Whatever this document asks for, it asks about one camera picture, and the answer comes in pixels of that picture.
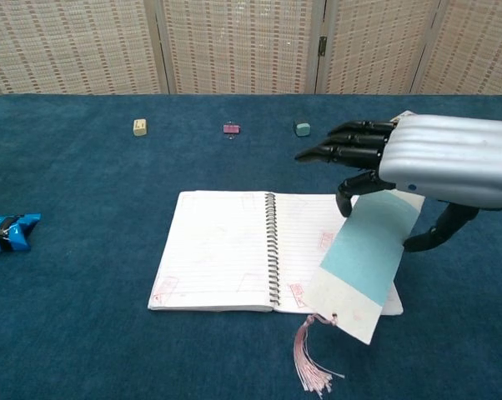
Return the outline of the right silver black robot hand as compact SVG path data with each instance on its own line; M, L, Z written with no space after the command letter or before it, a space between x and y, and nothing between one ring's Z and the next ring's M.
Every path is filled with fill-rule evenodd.
M407 114L388 121L352 120L295 156L357 168L335 193L349 217L355 196L397 189L446 203L433 226L404 240L408 253L451 239L481 211L502 211L502 121Z

